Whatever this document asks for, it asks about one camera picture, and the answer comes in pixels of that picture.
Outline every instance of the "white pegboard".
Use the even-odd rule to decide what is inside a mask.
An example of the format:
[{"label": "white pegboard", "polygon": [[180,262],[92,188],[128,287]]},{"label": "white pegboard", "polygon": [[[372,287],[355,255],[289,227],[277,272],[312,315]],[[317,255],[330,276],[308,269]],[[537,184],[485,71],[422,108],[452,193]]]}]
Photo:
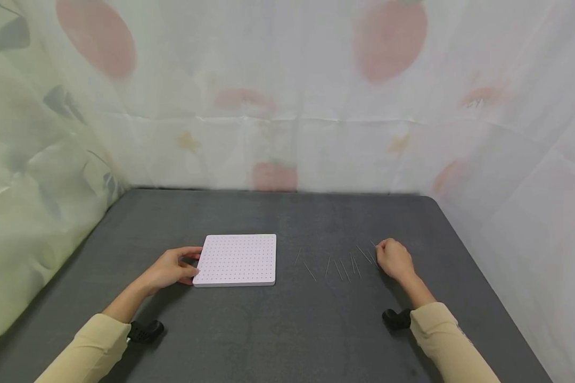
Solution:
[{"label": "white pegboard", "polygon": [[207,235],[194,286],[272,286],[276,249],[275,234]]}]

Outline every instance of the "sheer curtain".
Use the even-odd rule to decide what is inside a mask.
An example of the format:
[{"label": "sheer curtain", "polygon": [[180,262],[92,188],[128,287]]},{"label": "sheer curtain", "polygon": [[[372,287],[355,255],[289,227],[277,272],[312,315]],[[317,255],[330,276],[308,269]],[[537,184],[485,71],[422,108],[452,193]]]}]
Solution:
[{"label": "sheer curtain", "polygon": [[21,13],[0,1],[0,335],[122,193]]},{"label": "sheer curtain", "polygon": [[128,181],[430,195],[575,382],[575,1],[21,5]]}]

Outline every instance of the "hand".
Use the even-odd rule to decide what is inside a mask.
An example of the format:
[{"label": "hand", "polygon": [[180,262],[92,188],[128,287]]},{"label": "hand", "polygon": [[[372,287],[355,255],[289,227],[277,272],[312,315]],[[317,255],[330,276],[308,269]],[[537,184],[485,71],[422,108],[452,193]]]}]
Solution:
[{"label": "hand", "polygon": [[381,269],[398,282],[417,277],[409,251],[393,238],[384,239],[375,247],[377,263]]},{"label": "hand", "polygon": [[192,285],[192,278],[198,274],[198,269],[183,262],[182,258],[200,259],[201,251],[202,247],[180,247],[166,250],[134,283],[144,286],[147,296],[175,282]]}]

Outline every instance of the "black device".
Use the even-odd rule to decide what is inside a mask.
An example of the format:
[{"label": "black device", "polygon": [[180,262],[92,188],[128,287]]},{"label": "black device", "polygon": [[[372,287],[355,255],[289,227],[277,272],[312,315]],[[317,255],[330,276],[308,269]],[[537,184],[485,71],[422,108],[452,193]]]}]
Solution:
[{"label": "black device", "polygon": [[381,314],[381,319],[390,331],[405,330],[411,326],[411,309],[405,309],[399,314],[392,309],[387,309]]},{"label": "black device", "polygon": [[154,320],[147,326],[134,321],[130,323],[130,326],[128,341],[134,343],[151,344],[164,332],[164,325],[159,320]]}]

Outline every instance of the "forearm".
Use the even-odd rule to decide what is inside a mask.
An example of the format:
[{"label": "forearm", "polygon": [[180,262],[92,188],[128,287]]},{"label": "forearm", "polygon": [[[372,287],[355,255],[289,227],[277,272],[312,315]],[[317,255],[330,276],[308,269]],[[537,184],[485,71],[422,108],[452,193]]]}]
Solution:
[{"label": "forearm", "polygon": [[141,304],[151,293],[150,288],[138,279],[126,287],[111,304],[102,311],[121,323],[130,323]]},{"label": "forearm", "polygon": [[129,324],[94,315],[36,383],[98,382],[121,359],[129,332]]},{"label": "forearm", "polygon": [[405,275],[402,278],[398,278],[397,281],[405,290],[409,299],[411,299],[414,309],[437,301],[430,290],[428,290],[428,287],[426,287],[424,281],[416,273]]},{"label": "forearm", "polygon": [[434,299],[415,273],[399,280],[413,303],[411,330],[417,344],[446,383],[498,382],[496,375],[458,327],[444,304]]}]

